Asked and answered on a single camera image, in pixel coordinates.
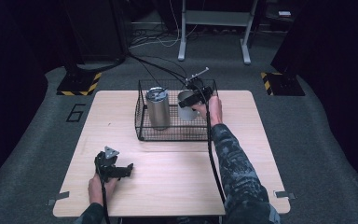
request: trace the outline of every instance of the gray carpet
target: gray carpet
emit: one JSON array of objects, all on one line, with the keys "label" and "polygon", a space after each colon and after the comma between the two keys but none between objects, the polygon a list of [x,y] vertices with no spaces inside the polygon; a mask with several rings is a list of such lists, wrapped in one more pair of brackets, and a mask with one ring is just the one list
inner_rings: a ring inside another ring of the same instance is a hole
[{"label": "gray carpet", "polygon": [[[299,79],[304,97],[268,96],[261,72],[275,72],[269,65],[283,35],[260,33],[250,49],[252,64],[241,58],[240,36],[199,36],[187,43],[186,60],[177,62],[179,43],[131,49],[134,55],[158,56],[179,63],[189,75],[209,67],[204,78],[215,79],[218,90],[248,90],[263,121],[267,137],[287,191],[297,198],[285,223],[358,223],[358,175],[351,168],[330,133],[324,109],[312,89]],[[183,74],[174,63],[144,58]],[[171,78],[150,68],[156,78]],[[0,223],[71,223],[56,218],[46,200],[61,188],[76,143],[95,95],[58,96],[63,68],[46,74],[48,92],[33,122],[0,169]],[[103,72],[96,91],[136,90],[145,69],[128,58]],[[79,122],[65,122],[75,104],[85,104]]]}]

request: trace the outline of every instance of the metal stand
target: metal stand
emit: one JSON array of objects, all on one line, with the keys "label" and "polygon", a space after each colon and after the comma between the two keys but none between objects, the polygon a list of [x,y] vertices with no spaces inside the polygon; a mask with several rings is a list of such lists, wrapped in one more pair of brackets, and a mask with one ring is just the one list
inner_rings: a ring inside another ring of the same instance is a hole
[{"label": "metal stand", "polygon": [[197,11],[186,10],[186,0],[182,0],[182,30],[181,42],[179,47],[178,60],[183,61],[186,54],[186,25],[202,24],[202,25],[224,25],[224,26],[243,26],[246,27],[243,39],[241,39],[241,49],[243,62],[251,63],[247,42],[252,28],[255,16],[255,7],[257,0],[254,0],[250,12],[217,12],[217,11]]}]

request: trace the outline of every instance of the stainless steel tumbler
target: stainless steel tumbler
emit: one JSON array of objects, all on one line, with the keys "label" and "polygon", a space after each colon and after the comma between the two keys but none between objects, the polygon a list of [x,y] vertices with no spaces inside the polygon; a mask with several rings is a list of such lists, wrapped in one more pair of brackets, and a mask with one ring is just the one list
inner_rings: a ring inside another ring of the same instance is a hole
[{"label": "stainless steel tumbler", "polygon": [[161,87],[151,88],[146,93],[147,111],[152,128],[164,130],[171,124],[168,91]]}]

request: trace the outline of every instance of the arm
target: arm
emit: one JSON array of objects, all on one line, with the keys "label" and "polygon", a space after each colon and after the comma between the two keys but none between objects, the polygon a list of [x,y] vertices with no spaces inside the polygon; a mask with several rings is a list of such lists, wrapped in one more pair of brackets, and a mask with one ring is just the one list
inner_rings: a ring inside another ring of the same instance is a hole
[{"label": "arm", "polygon": [[74,222],[74,224],[100,224],[103,221],[103,206],[92,203]]},{"label": "arm", "polygon": [[[206,118],[205,105],[193,105]],[[220,176],[226,194],[225,223],[281,223],[275,208],[269,203],[254,167],[242,150],[237,138],[223,124],[222,103],[217,96],[209,100],[212,139],[219,160]]]},{"label": "arm", "polygon": [[[117,183],[117,178],[105,183],[106,200],[110,200]],[[101,224],[103,221],[103,193],[100,177],[95,174],[89,181],[89,207],[74,222],[75,224]]]}]

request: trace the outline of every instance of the gray object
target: gray object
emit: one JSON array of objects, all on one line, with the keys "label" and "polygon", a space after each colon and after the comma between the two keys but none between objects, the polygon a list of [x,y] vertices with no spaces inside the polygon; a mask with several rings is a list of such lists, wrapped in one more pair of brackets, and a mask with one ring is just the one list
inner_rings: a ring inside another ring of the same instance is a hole
[{"label": "gray object", "polygon": [[156,130],[167,129],[171,124],[167,90],[161,87],[151,88],[146,93],[146,103],[152,128]]},{"label": "gray object", "polygon": [[197,115],[199,114],[199,112],[197,110],[193,110],[189,106],[185,106],[183,108],[179,106],[180,102],[184,101],[185,98],[187,98],[193,94],[194,94],[194,92],[190,91],[190,90],[181,91],[178,94],[178,116],[182,120],[191,121],[191,120],[195,119],[197,117]]}]

